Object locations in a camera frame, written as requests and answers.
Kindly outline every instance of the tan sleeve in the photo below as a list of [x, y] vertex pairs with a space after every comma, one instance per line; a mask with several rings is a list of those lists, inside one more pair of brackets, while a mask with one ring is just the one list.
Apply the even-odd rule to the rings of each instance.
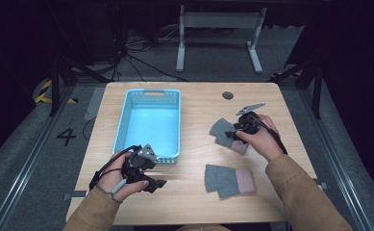
[[63, 230], [110, 230], [119, 204], [96, 187], [90, 191]]
[[272, 160], [265, 172], [295, 231], [352, 230], [328, 196], [288, 155]]

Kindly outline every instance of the white metal stand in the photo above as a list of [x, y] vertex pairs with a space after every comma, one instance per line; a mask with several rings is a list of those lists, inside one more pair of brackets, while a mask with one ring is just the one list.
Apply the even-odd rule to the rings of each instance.
[[177, 71], [184, 71], [186, 54], [185, 28], [253, 28], [255, 35], [247, 41], [247, 49], [256, 73], [262, 73], [262, 66], [256, 53], [256, 44], [262, 29], [266, 8], [259, 13], [203, 13], [185, 12], [184, 5], [180, 10], [180, 45], [178, 48]]

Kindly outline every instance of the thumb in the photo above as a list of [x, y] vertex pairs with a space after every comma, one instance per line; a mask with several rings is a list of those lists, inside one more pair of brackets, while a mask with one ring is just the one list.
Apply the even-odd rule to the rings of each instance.
[[248, 141], [248, 140], [249, 140], [249, 136], [250, 136], [250, 134], [247, 134], [247, 133], [242, 132], [242, 131], [237, 131], [237, 132], [236, 132], [236, 135], [237, 135], [239, 138], [241, 138], [242, 140], [244, 140], [244, 141]]
[[148, 181], [137, 181], [132, 184], [126, 184], [123, 186], [121, 190], [117, 192], [118, 197], [120, 200], [124, 200], [127, 196], [140, 192], [148, 186]]

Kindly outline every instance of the person's left hand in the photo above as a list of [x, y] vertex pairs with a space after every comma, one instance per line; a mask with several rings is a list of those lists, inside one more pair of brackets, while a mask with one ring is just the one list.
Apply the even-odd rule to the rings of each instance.
[[[132, 153], [126, 152], [125, 154], [121, 155], [117, 160], [115, 160], [111, 165], [109, 165], [104, 172], [107, 172], [111, 169], [115, 168], [122, 168], [124, 161], [128, 158]], [[123, 179], [121, 175], [121, 170], [114, 170], [102, 178], [100, 178], [99, 183], [97, 184], [99, 188], [101, 188], [105, 193], [111, 193], [112, 189]], [[115, 193], [112, 197], [114, 200], [123, 201], [127, 196], [137, 193], [145, 189], [148, 186], [148, 181], [138, 181], [133, 184], [125, 184], [117, 193]]]

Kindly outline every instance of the folded cloth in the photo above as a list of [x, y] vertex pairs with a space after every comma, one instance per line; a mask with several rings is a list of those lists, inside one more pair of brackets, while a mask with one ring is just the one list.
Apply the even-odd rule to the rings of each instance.
[[231, 132], [235, 130], [236, 129], [234, 125], [222, 117], [212, 126], [210, 134], [216, 136], [216, 139], [214, 140], [216, 143], [231, 148], [238, 153], [244, 154], [249, 147], [249, 143], [234, 141], [232, 138], [226, 137], [225, 132]]
[[207, 192], [217, 191], [220, 198], [255, 191], [250, 169], [214, 165], [206, 165], [205, 187]]

